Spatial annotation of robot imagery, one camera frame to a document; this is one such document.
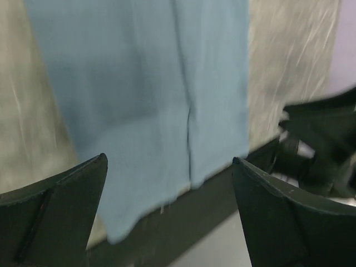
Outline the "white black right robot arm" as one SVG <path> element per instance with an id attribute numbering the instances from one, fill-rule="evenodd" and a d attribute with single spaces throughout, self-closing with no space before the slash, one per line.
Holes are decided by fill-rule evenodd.
<path id="1" fill-rule="evenodd" d="M 273 172 L 298 181 L 301 189 L 313 194 L 355 197 L 355 88 L 283 108 L 288 118 L 279 127 L 297 143 L 313 151 L 306 157 L 281 146 L 275 155 Z"/>

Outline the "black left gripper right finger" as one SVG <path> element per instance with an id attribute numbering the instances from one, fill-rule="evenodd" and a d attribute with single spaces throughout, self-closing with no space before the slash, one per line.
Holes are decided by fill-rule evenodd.
<path id="1" fill-rule="evenodd" d="M 233 187 L 252 266 L 355 266 L 355 207 L 233 159 Z"/>

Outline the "grey-blue t shirt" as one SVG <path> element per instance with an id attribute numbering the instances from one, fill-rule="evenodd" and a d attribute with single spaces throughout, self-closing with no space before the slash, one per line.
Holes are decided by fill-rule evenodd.
<path id="1" fill-rule="evenodd" d="M 249 151 L 248 1 L 26 1 L 107 240 Z"/>

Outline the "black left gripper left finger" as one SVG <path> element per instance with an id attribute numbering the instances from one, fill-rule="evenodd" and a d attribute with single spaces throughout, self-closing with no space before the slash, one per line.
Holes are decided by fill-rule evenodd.
<path id="1" fill-rule="evenodd" d="M 101 153 L 1 194 L 1 266 L 80 266 L 107 168 Z"/>

